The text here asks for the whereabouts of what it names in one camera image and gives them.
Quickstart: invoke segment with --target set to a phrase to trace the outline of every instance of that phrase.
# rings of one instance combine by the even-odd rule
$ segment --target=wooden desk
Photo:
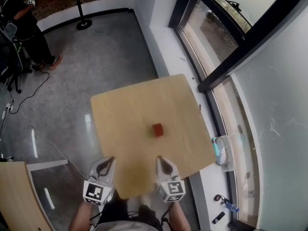
[[[51,231],[24,162],[0,163],[0,211],[11,231]]]
[[[154,189],[155,162],[173,161],[182,178],[215,162],[199,105],[184,75],[151,80],[92,97],[104,156],[115,156],[114,184],[121,198]],[[161,123],[162,137],[152,125]]]

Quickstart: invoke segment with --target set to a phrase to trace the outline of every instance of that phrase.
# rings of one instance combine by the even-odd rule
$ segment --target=plastic bottle
[[[234,212],[239,212],[240,211],[239,207],[237,207],[234,204],[231,204],[230,202],[226,203],[226,208],[229,209],[230,211],[234,211]]]

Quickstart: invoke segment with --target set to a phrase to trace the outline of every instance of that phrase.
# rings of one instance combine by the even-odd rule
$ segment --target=dark trousers
[[[156,218],[155,212],[148,206],[141,205],[138,210],[138,216],[130,218],[127,212],[127,201],[119,197],[115,191],[112,200],[104,206],[101,218],[98,223],[112,221],[136,221],[148,224],[159,231],[162,231],[160,221]]]
[[[23,41],[23,46],[31,60],[36,64],[39,65],[43,61],[48,65],[53,64],[54,56],[51,55],[47,41],[38,26],[36,26],[34,36]]]

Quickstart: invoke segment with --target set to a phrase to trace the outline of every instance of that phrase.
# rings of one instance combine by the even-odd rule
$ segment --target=metal pole
[[[77,2],[78,10],[79,10],[79,13],[80,13],[80,18],[81,18],[81,22],[79,22],[77,24],[77,30],[84,30],[84,29],[86,29],[86,28],[88,28],[92,25],[92,21],[91,20],[85,20],[85,18],[83,16],[82,8],[81,8],[80,0],[76,0],[76,2]]]

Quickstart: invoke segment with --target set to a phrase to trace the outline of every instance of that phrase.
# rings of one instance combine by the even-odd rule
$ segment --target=gray floor
[[[132,13],[115,13],[92,18],[93,25],[84,31],[76,23],[46,35],[51,52],[64,55],[62,63],[49,71],[50,79],[26,100],[21,110],[9,115],[1,135],[0,153],[13,155],[16,161],[41,163],[63,159],[30,121],[84,174],[101,158],[102,151],[93,123],[90,98],[93,95],[156,78],[138,23]],[[13,111],[25,97],[46,79],[40,72],[21,78],[22,93]],[[0,107],[5,108],[9,94],[1,85]],[[49,219],[56,230],[67,230],[77,206],[82,201],[83,178],[69,164],[32,173],[34,185]],[[55,209],[47,201],[47,188]],[[153,209],[160,217],[166,206],[151,194]],[[130,200],[129,209],[137,208]],[[197,229],[190,194],[182,201],[184,212]]]

